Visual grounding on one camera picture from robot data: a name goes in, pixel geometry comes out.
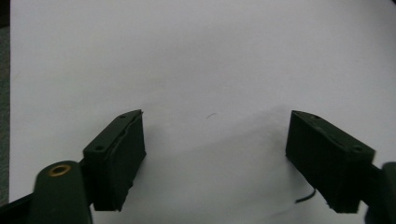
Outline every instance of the small mark on surface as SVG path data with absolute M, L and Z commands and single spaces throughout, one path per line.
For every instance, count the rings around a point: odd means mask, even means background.
M 206 118 L 208 119 L 208 118 L 210 118 L 210 117 L 212 117 L 212 116 L 215 116 L 215 115 L 217 115 L 218 113 L 213 113 L 213 114 L 210 114 L 209 116 L 207 116 Z

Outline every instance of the tabletop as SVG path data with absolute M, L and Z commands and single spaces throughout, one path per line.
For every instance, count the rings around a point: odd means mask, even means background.
M 396 161 L 389 0 L 11 2 L 10 200 L 117 115 L 148 153 L 120 213 L 94 223 L 363 223 L 285 157 L 292 109 Z

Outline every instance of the bolt hole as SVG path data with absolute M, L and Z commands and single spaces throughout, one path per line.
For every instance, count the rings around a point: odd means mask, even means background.
M 70 169 L 71 166 L 69 165 L 66 164 L 58 165 L 49 170 L 49 176 L 64 175 L 67 172 L 69 172 Z
M 352 147 L 352 150 L 355 152 L 362 152 L 363 148 L 361 148 L 360 146 L 354 146 L 354 147 Z

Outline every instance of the gray carpet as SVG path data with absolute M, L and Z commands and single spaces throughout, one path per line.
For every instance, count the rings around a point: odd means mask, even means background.
M 0 29 L 0 206 L 8 203 L 9 27 Z

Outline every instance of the black mechanical part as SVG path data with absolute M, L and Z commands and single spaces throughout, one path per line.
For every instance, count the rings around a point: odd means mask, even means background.
M 136 110 L 116 117 L 83 150 L 80 163 L 45 168 L 34 193 L 0 207 L 0 223 L 91 223 L 91 203 L 95 210 L 121 210 L 146 156 L 142 114 Z M 69 215 L 76 219 L 64 218 Z
M 372 165 L 375 151 L 313 114 L 292 111 L 286 156 L 337 213 L 369 209 L 365 222 L 396 224 L 396 162 Z
M 37 223 L 92 223 L 77 162 L 57 162 L 38 174 L 27 224 Z

